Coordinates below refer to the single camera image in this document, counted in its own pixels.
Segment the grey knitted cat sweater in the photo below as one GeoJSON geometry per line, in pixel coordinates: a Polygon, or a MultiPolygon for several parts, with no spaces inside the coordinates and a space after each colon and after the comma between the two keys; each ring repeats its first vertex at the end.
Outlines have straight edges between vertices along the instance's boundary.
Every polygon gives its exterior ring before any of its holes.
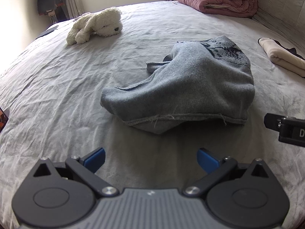
{"type": "Polygon", "coordinates": [[[178,42],[147,72],[139,83],[102,90],[101,105],[128,126],[162,134],[184,122],[247,121],[255,95],[251,64],[226,36],[178,42]]]}

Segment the dark hanging clothes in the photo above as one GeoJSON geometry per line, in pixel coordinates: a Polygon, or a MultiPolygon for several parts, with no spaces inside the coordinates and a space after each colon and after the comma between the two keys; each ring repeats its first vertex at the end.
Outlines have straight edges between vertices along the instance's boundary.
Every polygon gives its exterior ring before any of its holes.
{"type": "Polygon", "coordinates": [[[56,17],[58,22],[68,19],[65,0],[37,0],[37,10],[39,15],[56,17]]]}

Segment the grey bed sheet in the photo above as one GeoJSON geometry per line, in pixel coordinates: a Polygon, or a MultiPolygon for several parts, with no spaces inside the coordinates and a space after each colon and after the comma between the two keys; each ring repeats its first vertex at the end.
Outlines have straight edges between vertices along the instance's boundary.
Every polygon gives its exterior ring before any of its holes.
{"type": "Polygon", "coordinates": [[[258,39],[291,48],[292,40],[251,19],[205,15],[177,2],[121,7],[123,31],[67,46],[72,21],[32,42],[1,73],[1,107],[9,120],[1,132],[1,225],[16,228],[11,200],[42,157],[62,162],[104,147],[98,175],[119,189],[183,188],[204,175],[196,153],[205,147],[249,163],[262,158],[290,199],[285,228],[304,221],[304,148],[283,144],[266,129],[265,114],[304,118],[304,79],[271,63],[258,39]],[[206,128],[202,122],[162,134],[128,127],[100,105],[107,86],[146,79],[146,63],[161,61],[183,40],[225,35],[251,61],[255,98],[244,126],[206,128]]]}

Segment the beige folded garment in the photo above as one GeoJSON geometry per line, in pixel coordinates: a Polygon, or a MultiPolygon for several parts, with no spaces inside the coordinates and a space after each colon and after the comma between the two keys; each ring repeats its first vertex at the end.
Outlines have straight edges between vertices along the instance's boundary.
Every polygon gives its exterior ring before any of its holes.
{"type": "Polygon", "coordinates": [[[276,44],[271,38],[259,38],[258,44],[262,47],[273,64],[304,78],[304,60],[292,55],[276,44]]]}

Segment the black folded garment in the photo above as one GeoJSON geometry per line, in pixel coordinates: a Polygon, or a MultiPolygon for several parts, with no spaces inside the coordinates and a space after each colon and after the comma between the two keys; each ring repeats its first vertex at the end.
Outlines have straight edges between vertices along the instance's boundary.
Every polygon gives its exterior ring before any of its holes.
{"type": "Polygon", "coordinates": [[[274,40],[274,42],[275,42],[276,44],[278,44],[280,47],[282,47],[283,49],[285,49],[286,51],[290,52],[292,55],[297,56],[298,58],[300,58],[300,59],[302,59],[302,60],[305,60],[301,55],[299,55],[299,54],[297,53],[296,48],[290,48],[290,49],[289,49],[289,48],[285,48],[285,47],[282,46],[281,43],[279,43],[277,40],[274,40]]]}

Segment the grey quilted blanket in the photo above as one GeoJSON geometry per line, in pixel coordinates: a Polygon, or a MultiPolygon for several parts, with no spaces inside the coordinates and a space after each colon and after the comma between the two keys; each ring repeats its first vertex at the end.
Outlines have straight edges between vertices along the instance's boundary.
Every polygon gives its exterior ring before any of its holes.
{"type": "Polygon", "coordinates": [[[258,0],[253,18],[304,51],[304,0],[258,0]]]}

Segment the dark tablet on bed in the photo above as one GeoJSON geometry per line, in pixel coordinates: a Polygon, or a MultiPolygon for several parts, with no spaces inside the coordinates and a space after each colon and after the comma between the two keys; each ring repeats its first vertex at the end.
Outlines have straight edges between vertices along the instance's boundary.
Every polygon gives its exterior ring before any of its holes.
{"type": "Polygon", "coordinates": [[[52,32],[55,31],[57,28],[58,28],[58,25],[48,28],[47,30],[45,30],[45,31],[43,31],[42,33],[40,33],[40,34],[36,37],[36,39],[41,38],[41,37],[44,37],[44,36],[46,36],[46,35],[52,33],[52,32]]]}

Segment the white plush dog toy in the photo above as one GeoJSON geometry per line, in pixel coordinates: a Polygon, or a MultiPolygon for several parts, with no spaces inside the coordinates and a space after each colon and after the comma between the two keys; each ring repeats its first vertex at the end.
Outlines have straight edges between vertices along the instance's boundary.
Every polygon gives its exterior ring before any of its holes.
{"type": "Polygon", "coordinates": [[[90,40],[91,35],[110,37],[119,34],[122,29],[121,11],[117,7],[88,12],[74,19],[66,42],[69,46],[84,44],[90,40]]]}

